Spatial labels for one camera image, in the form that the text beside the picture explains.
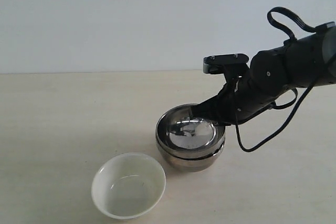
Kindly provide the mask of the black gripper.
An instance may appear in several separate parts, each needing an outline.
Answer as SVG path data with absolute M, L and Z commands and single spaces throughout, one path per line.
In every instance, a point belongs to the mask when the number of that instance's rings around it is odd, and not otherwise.
M 229 93 L 221 109 L 217 96 L 214 96 L 192 105 L 190 118 L 205 119 L 220 126 L 247 121 L 283 94 L 289 85 L 285 52 L 280 48 L 258 52 L 252 58 L 249 70 L 238 81 L 237 91 Z

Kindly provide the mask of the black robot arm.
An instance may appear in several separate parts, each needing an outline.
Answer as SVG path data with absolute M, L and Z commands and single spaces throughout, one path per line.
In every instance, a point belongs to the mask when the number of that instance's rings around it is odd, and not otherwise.
M 288 42 L 282 47 L 259 51 L 252 59 L 245 54 L 208 56 L 206 74 L 224 74 L 226 83 L 214 97 L 194 105 L 189 114 L 219 124 L 243 124 L 272 108 L 274 101 L 294 88 L 306 88 L 323 71 L 316 85 L 335 83 L 335 27 Z

